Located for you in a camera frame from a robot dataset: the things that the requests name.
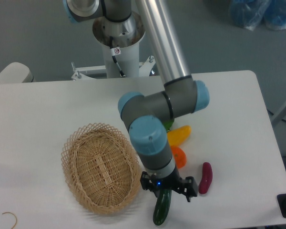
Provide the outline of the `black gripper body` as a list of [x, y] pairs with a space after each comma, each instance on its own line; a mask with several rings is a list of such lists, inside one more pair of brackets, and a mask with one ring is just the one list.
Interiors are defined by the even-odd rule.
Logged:
[[170, 189], [173, 187], [179, 188], [179, 193], [186, 196], [188, 202], [191, 198], [197, 197], [197, 183], [194, 177], [186, 177], [182, 179], [179, 175], [177, 167], [172, 173], [164, 178], [156, 178], [155, 175], [149, 175], [146, 171], [142, 172], [140, 183], [143, 190], [154, 192], [155, 189]]

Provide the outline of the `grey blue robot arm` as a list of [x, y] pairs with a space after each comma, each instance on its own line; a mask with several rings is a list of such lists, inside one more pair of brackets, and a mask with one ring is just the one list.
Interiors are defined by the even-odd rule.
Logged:
[[142, 188], [155, 194], [170, 189], [187, 199], [197, 196], [194, 178], [179, 175], [163, 124], [206, 108], [209, 92], [190, 74], [167, 2], [138, 0], [137, 12], [129, 0], [65, 0], [63, 5], [72, 22], [94, 20], [93, 34], [109, 78], [139, 76], [146, 66], [139, 64], [138, 45], [148, 36], [164, 90], [149, 96], [126, 93], [118, 102], [120, 117], [145, 167]]

